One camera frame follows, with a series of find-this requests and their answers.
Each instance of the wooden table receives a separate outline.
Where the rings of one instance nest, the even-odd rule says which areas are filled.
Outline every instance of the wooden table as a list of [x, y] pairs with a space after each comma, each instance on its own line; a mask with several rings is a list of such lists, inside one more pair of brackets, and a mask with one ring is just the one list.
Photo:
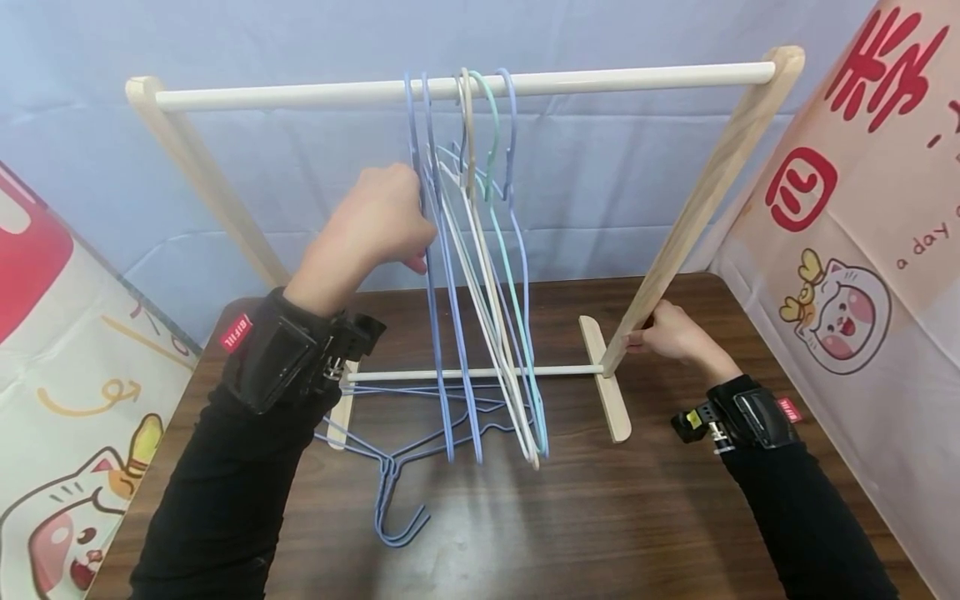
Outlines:
[[[536, 285], [537, 363], [587, 362], [578, 315], [596, 318], [609, 336], [636, 287], [634, 278]], [[805, 416], [801, 435], [851, 504], [902, 597], [932, 597], [723, 282], [706, 274], [680, 276], [667, 297], [744, 371], [798, 400]], [[250, 305], [241, 300], [228, 306], [216, 331]], [[365, 294], [353, 308], [389, 326], [362, 370], [432, 368], [422, 291]], [[465, 317], [465, 325], [474, 341], [470, 364], [488, 366], [475, 319]], [[443, 346], [452, 367], [449, 323]], [[211, 343], [88, 598], [128, 597], [127, 581], [151, 514], [224, 360], [224, 351]], [[421, 502], [432, 518], [403, 549], [385, 547], [372, 530], [377, 464], [313, 444], [290, 495], [268, 597], [782, 597], [747, 503], [711, 444], [684, 445], [669, 425], [673, 414], [702, 401], [703, 382], [689, 368], [649, 355], [628, 356], [617, 377], [634, 426], [624, 444], [611, 443], [592, 377], [545, 377], [540, 385], [551, 455], [539, 472], [525, 463], [512, 434], [497, 431], [484, 437], [482, 466], [465, 445], [452, 465], [442, 454], [405, 468], [390, 530], [405, 525]], [[506, 422], [501, 412], [497, 418]], [[351, 430], [392, 450], [439, 424], [436, 400], [360, 396]]]

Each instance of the light blue backdrop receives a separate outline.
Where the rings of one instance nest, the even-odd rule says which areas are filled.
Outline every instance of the light blue backdrop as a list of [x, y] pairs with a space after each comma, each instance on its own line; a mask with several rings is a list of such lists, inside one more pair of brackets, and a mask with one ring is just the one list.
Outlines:
[[[806, 70], [756, 168], [873, 4], [0, 0], [0, 159], [202, 342], [224, 304], [265, 288], [127, 106], [128, 77], [157, 75], [168, 89], [336, 83], [462, 65], [738, 62], [800, 44]], [[741, 91], [523, 99], [516, 187], [534, 277], [645, 272]], [[437, 110], [440, 139], [453, 139], [459, 110]], [[403, 106], [193, 119], [291, 270], [359, 171], [407, 154]], [[478, 127], [489, 139], [489, 115]], [[420, 285], [398, 266], [368, 282]]]

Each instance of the wooden leg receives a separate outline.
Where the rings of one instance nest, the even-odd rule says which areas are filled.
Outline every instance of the wooden leg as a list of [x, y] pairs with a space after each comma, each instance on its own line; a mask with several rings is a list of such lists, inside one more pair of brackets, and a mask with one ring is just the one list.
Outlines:
[[163, 84], [156, 77], [134, 77], [127, 81], [127, 99], [131, 106], [256, 273], [270, 287], [286, 285], [290, 274], [250, 212], [233, 193], [200, 134], [185, 115], [160, 110], [156, 105], [159, 91], [163, 91]]
[[[360, 363], [354, 363], [352, 361], [347, 361], [344, 365], [344, 377], [341, 379], [341, 387], [347, 384], [347, 373], [357, 372], [360, 369]], [[343, 392], [340, 396], [340, 401], [337, 402], [337, 405], [333, 407], [333, 410], [330, 411], [330, 422], [340, 425], [341, 429], [337, 429], [333, 425], [328, 425], [326, 427], [326, 438], [327, 443], [330, 444], [330, 447], [334, 450], [343, 450], [344, 446], [347, 444], [347, 431], [350, 429], [350, 415], [353, 412], [353, 392]]]
[[[580, 331], [584, 334], [584, 344], [587, 345], [590, 362], [595, 365], [607, 349], [603, 343], [600, 325], [592, 317], [581, 315]], [[634, 429], [630, 423], [630, 415], [627, 414], [627, 407], [623, 403], [623, 395], [620, 394], [620, 385], [616, 382], [616, 375], [604, 377], [598, 373], [593, 377], [597, 382], [597, 392], [600, 394], [603, 412], [607, 415], [610, 435], [613, 437], [613, 442], [619, 444], [629, 438]]]
[[605, 377], [613, 375], [626, 353], [623, 336], [650, 317], [804, 69], [804, 50], [798, 46], [774, 48], [764, 59], [773, 61], [777, 72], [767, 84], [750, 87], [733, 110], [677, 223], [643, 278], [600, 360]]

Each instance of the wooden base foot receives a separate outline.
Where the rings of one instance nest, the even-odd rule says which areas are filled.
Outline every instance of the wooden base foot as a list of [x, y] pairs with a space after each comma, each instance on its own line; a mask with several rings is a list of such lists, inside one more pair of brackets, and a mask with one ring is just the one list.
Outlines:
[[[341, 386], [352, 385], [347, 383], [347, 373], [357, 372], [360, 370], [360, 363], [354, 363], [347, 361], [344, 365], [344, 377], [341, 379]], [[334, 450], [344, 450], [344, 445], [347, 443], [347, 434], [344, 433], [350, 429], [350, 414], [353, 412], [353, 392], [343, 392], [340, 396], [340, 401], [337, 402], [337, 405], [333, 407], [333, 410], [330, 411], [330, 421], [335, 422], [340, 425], [344, 431], [340, 431], [333, 425], [328, 425], [326, 427], [326, 438], [328, 439], [328, 444]]]
[[[600, 358], [607, 351], [600, 325], [592, 317], [581, 315], [580, 330], [584, 334], [584, 344], [587, 346], [590, 362], [594, 365], [600, 364]], [[616, 382], [616, 375], [604, 377], [602, 373], [598, 373], [593, 377], [597, 382], [597, 392], [600, 394], [604, 414], [607, 415], [607, 425], [610, 427], [613, 442], [615, 444], [624, 442], [630, 437], [634, 427], [630, 423], [630, 415], [627, 414], [627, 407], [623, 403], [623, 395], [620, 394], [620, 384]]]

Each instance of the cartoon cat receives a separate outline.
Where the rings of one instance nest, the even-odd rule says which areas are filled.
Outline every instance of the cartoon cat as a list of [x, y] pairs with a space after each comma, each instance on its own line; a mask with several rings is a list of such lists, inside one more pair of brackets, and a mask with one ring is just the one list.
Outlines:
[[147, 415], [126, 464], [106, 447], [0, 516], [0, 598], [22, 600], [27, 589], [42, 600], [84, 597], [162, 433], [160, 417]]
[[890, 292], [873, 272], [832, 258], [826, 268], [810, 248], [797, 270], [804, 285], [786, 297], [780, 318], [796, 323], [794, 332], [827, 371], [860, 371], [876, 355], [890, 325]]

